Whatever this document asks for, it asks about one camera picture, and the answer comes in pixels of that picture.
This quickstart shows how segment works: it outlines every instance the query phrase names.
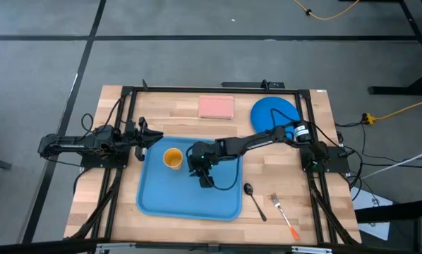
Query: blue plate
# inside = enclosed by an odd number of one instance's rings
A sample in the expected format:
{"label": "blue plate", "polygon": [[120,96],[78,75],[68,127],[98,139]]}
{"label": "blue plate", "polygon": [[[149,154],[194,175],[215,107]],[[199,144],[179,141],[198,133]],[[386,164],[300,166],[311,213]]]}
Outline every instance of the blue plate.
{"label": "blue plate", "polygon": [[[226,191],[201,188],[198,177],[189,176],[186,150],[196,141],[213,140],[163,137],[147,150],[140,175],[136,204],[145,214],[231,221],[242,208],[242,158],[240,158],[238,181]],[[183,165],[179,170],[170,169],[162,160],[169,148],[183,153]],[[220,162],[210,170],[215,185],[230,186],[236,175],[236,160]]]}
{"label": "blue plate", "polygon": [[[274,123],[272,122],[272,117],[270,114],[271,109],[277,109],[293,120],[300,120],[296,107],[289,103],[287,100],[280,97],[265,97],[257,101],[251,110],[252,127],[257,133],[274,128]],[[285,125],[291,122],[278,112],[274,111],[273,114],[276,126]],[[292,126],[288,127],[286,130],[294,133]],[[287,137],[293,138],[290,133],[287,133]]]}

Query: yellow cable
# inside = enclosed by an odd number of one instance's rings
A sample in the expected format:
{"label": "yellow cable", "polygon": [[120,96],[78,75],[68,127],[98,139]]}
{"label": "yellow cable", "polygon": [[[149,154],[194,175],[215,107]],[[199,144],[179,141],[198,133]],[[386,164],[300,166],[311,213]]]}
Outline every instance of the yellow cable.
{"label": "yellow cable", "polygon": [[[307,11],[307,8],[305,8],[305,6],[303,6],[299,1],[297,1],[297,0],[294,0],[295,2],[296,2],[296,4],[298,4],[305,12]],[[331,19],[334,19],[334,18],[337,18],[337,17],[339,17],[339,16],[341,16],[341,15],[343,15],[343,14],[345,14],[348,10],[350,10],[352,7],[354,7],[358,2],[359,2],[360,0],[357,0],[357,1],[355,1],[353,4],[351,4],[349,7],[347,7],[346,8],[346,10],[344,10],[344,11],[342,11],[342,12],[340,12],[340,13],[338,13],[337,15],[335,15],[335,16],[332,16],[332,17],[329,17],[329,18],[321,18],[321,17],[318,17],[318,16],[316,16],[315,14],[313,14],[312,12],[310,12],[309,14],[312,16],[312,17],[314,17],[314,18],[317,18],[318,20],[331,20]]]}
{"label": "yellow cable", "polygon": [[386,115],[386,116],[382,116],[382,117],[374,117],[374,116],[373,116],[373,120],[374,120],[374,121],[377,121],[377,120],[383,120],[383,119],[389,118],[389,117],[391,117],[391,116],[394,116],[395,114],[399,114],[399,113],[401,113],[401,112],[403,112],[403,111],[406,111],[407,109],[411,109],[411,108],[416,107],[416,106],[419,106],[419,105],[422,105],[422,102],[419,102],[419,103],[417,103],[417,104],[413,104],[413,105],[411,105],[411,106],[405,107],[405,108],[403,108],[403,109],[400,109],[400,110],[398,110],[398,111],[396,111],[396,112],[393,112],[393,113],[391,113],[391,114],[388,114],[388,115]]}

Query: floor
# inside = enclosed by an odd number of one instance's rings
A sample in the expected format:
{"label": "floor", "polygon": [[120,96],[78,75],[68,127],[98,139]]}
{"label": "floor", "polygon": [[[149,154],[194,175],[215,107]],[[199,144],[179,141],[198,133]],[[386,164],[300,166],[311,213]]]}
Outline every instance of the floor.
{"label": "floor", "polygon": [[[422,31],[422,5],[406,2]],[[88,35],[99,3],[1,0],[0,35]],[[303,3],[321,16],[349,4]],[[398,4],[361,2],[338,19],[319,21],[305,16],[290,0],[113,0],[107,2],[97,31],[97,35],[412,34]],[[0,159],[13,164],[10,171],[0,169],[0,244],[21,238],[44,165],[36,153],[38,143],[57,130],[84,48],[84,41],[0,41]],[[420,102],[422,97],[367,93],[371,85],[405,86],[420,76],[422,48],[415,42],[94,42],[67,135],[83,133],[80,117],[95,112],[102,85],[141,85],[142,78],[149,85],[217,87],[222,81],[267,79],[283,81],[290,88],[326,89],[335,121],[348,123],[358,121],[363,112],[382,116]],[[347,145],[361,149],[359,127],[341,132]],[[366,133],[370,155],[395,159],[417,155],[422,152],[422,106],[369,126]],[[67,155],[61,160],[79,162]],[[356,158],[350,162],[356,169]],[[376,169],[365,167],[363,175]],[[34,241],[63,237],[77,173],[74,167],[56,167]],[[422,169],[392,169],[367,182],[376,194],[396,202],[422,200]],[[411,235],[410,226],[404,228]],[[397,247],[408,248],[407,241]]]}

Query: blue frisbee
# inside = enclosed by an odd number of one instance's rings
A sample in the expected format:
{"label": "blue frisbee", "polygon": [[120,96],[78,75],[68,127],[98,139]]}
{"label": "blue frisbee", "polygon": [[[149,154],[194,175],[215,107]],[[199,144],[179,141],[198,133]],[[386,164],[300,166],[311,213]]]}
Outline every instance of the blue frisbee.
{"label": "blue frisbee", "polygon": [[[251,110],[252,127],[257,133],[274,128],[274,123],[272,122],[270,113],[271,109],[276,109],[282,112],[290,119],[297,121],[300,120],[296,107],[289,103],[287,100],[280,97],[265,97],[257,101]],[[273,114],[276,126],[285,125],[291,122],[289,119],[285,118],[278,112],[274,111]],[[288,127],[286,131],[294,133],[292,126]],[[290,133],[287,133],[287,137],[293,138],[292,134]]]}

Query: white cable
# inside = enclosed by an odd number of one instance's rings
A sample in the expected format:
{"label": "white cable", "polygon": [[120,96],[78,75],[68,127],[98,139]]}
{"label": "white cable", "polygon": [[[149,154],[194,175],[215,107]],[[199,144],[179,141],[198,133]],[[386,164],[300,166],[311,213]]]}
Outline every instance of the white cable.
{"label": "white cable", "polygon": [[396,163],[396,164],[394,164],[394,165],[391,165],[391,166],[388,166],[388,167],[386,167],[386,168],[384,168],[384,169],[381,169],[381,170],[379,170],[379,171],[376,171],[376,172],[374,172],[374,173],[372,173],[372,174],[369,174],[369,175],[367,175],[367,176],[364,176],[364,177],[362,177],[362,178],[361,178],[361,180],[365,180],[365,179],[367,179],[368,177],[370,177],[370,176],[374,176],[375,174],[379,174],[379,173],[380,173],[380,172],[382,172],[382,171],[385,171],[385,170],[388,170],[388,169],[392,169],[392,168],[394,168],[394,167],[398,167],[398,166],[400,166],[400,165],[403,165],[403,164],[409,163],[409,162],[411,162],[411,161],[413,161],[413,160],[415,160],[415,159],[418,159],[419,157],[422,157],[422,154],[420,154],[420,155],[416,155],[415,157],[413,157],[413,158],[411,158],[411,159],[408,159],[408,160],[403,161],[403,162],[400,162],[400,163]]}

